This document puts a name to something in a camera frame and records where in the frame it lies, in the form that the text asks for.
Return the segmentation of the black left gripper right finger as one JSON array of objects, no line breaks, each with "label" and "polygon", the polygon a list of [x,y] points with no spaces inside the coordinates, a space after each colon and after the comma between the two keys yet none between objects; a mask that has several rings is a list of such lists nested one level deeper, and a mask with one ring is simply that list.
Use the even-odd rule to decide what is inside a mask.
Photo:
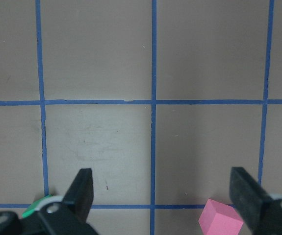
[{"label": "black left gripper right finger", "polygon": [[282,195],[269,194],[242,167],[231,168],[230,199],[253,235],[282,235]]}]

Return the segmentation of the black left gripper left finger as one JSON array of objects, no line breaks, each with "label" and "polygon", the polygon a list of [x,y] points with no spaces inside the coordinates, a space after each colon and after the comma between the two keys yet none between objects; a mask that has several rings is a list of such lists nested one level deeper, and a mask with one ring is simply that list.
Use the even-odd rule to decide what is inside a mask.
[{"label": "black left gripper left finger", "polygon": [[92,169],[80,169],[60,201],[43,203],[37,216],[47,235],[96,235],[86,223],[94,199]]}]

